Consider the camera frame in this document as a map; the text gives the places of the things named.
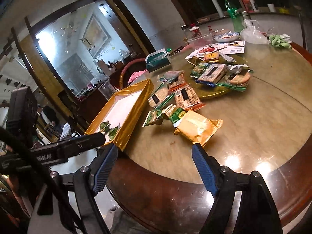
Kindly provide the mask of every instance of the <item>metal screw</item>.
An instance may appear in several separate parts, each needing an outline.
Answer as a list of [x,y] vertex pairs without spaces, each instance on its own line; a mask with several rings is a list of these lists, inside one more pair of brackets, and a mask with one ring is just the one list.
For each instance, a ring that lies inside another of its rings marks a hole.
[[221,166],[221,171],[223,171],[224,173],[228,172],[229,171],[229,167],[225,166],[225,165],[222,165]]
[[260,177],[260,172],[258,171],[253,171],[252,175],[254,175],[255,177]]
[[50,177],[51,178],[54,178],[54,177],[56,177],[58,175],[58,172],[51,172],[50,173]]
[[82,173],[85,173],[85,172],[87,172],[88,170],[89,170],[89,167],[86,166],[86,165],[80,168],[80,171],[81,171]]

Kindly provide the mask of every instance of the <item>glass door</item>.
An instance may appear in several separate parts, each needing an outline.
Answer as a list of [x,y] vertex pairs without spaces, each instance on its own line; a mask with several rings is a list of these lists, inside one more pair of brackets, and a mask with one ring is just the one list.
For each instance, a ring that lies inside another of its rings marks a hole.
[[[114,72],[110,64],[122,60],[120,50],[129,52],[136,46],[131,34],[116,28],[115,22],[103,3],[96,2],[58,18],[36,34],[42,51],[76,97],[85,94],[103,73]],[[105,62],[101,67],[100,60]]]

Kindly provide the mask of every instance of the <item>green cloth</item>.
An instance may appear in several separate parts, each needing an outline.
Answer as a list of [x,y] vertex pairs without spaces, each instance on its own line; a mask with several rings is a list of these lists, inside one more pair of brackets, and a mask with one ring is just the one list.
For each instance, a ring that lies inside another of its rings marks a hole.
[[269,37],[269,40],[271,41],[272,46],[274,47],[286,47],[286,48],[291,48],[291,45],[281,38],[279,35],[271,35]]

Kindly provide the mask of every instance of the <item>white cylinder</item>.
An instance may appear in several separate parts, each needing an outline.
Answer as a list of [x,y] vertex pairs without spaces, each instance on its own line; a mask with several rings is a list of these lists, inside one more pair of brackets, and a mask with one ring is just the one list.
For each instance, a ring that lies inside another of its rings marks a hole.
[[223,13],[220,5],[218,4],[217,0],[212,0],[212,2],[213,2],[213,5],[216,7],[216,10],[219,14],[219,17],[224,17],[224,13]]
[[269,7],[271,12],[276,12],[274,4],[268,4],[268,7]]

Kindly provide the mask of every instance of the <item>green plastic bottle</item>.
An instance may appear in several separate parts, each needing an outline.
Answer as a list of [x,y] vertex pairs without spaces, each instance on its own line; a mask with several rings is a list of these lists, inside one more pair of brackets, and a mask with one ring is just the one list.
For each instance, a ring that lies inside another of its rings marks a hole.
[[242,17],[238,13],[238,9],[235,8],[235,6],[232,6],[228,0],[224,0],[224,3],[225,8],[232,19],[234,31],[241,32],[244,29],[244,26],[242,24]]

